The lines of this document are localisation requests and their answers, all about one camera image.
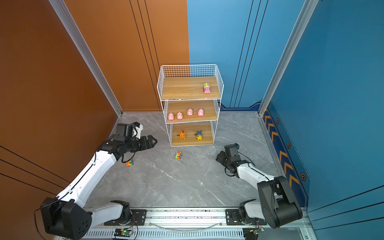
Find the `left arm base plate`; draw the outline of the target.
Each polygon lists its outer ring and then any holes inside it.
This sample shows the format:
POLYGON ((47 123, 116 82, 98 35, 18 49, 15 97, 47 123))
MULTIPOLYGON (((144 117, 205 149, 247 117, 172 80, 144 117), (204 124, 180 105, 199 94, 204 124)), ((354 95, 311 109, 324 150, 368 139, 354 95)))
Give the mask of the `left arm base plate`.
POLYGON ((146 222, 147 210, 133 209, 128 216, 122 215, 119 219, 104 223, 104 226, 144 226, 146 222))

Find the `pink toy truck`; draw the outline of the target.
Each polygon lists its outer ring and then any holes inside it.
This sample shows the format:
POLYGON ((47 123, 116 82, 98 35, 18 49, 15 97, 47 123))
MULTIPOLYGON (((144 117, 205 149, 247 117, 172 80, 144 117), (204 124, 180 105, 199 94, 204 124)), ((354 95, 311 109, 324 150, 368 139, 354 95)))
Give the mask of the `pink toy truck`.
POLYGON ((208 83, 204 83, 204 94, 210 94, 210 85, 208 83))

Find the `pink pig toy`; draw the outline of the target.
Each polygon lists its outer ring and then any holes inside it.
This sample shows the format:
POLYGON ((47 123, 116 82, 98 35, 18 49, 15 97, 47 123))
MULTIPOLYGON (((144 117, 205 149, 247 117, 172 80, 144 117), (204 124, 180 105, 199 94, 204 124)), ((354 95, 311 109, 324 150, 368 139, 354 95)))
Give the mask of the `pink pig toy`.
POLYGON ((175 118, 175 117, 174 117, 174 114, 173 114, 173 113, 169 113, 169 114, 168 114, 168 120, 169 120, 169 121, 173 121, 174 118, 175 118))
POLYGON ((193 110, 191 108, 187 110, 187 115, 188 117, 191 117, 193 115, 193 110))
POLYGON ((181 112, 178 112, 177 113, 177 119, 179 120, 179 121, 181 121, 182 119, 183 119, 183 114, 181 113, 181 112))

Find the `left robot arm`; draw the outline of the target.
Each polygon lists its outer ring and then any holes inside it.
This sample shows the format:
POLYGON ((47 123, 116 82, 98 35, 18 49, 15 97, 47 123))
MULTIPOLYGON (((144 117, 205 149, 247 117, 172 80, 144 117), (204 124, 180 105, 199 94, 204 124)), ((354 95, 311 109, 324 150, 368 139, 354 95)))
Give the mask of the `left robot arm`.
POLYGON ((80 240, 89 229, 114 222, 118 225, 134 225, 130 204, 112 201, 99 207, 86 208, 86 202, 105 173, 118 161, 130 165, 133 158, 124 160, 126 153, 155 147, 157 139, 141 134, 143 125, 138 122, 118 124, 115 134, 103 141, 94 156, 78 176, 55 198, 46 198, 38 212, 42 215, 47 234, 80 240))

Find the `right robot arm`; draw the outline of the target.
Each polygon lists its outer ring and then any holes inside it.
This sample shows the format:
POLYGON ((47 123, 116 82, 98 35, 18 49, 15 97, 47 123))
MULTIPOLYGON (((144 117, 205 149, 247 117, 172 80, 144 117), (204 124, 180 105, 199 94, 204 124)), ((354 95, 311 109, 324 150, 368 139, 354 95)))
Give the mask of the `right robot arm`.
POLYGON ((252 225, 257 220, 264 220, 275 229, 300 220, 303 211, 288 180, 262 172, 249 158, 242 160, 239 148, 238 144, 226 145, 216 156, 216 161, 229 171, 229 177, 246 181, 259 193, 258 200, 240 203, 238 216, 241 223, 252 225))

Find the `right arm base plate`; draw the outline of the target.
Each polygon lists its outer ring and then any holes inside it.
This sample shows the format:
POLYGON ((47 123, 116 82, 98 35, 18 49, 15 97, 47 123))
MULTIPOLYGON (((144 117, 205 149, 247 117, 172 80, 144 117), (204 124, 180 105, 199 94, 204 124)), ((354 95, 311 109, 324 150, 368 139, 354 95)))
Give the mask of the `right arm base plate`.
POLYGON ((267 222, 263 219, 250 218, 241 209, 226 209, 226 223, 228 226, 267 226, 267 222))

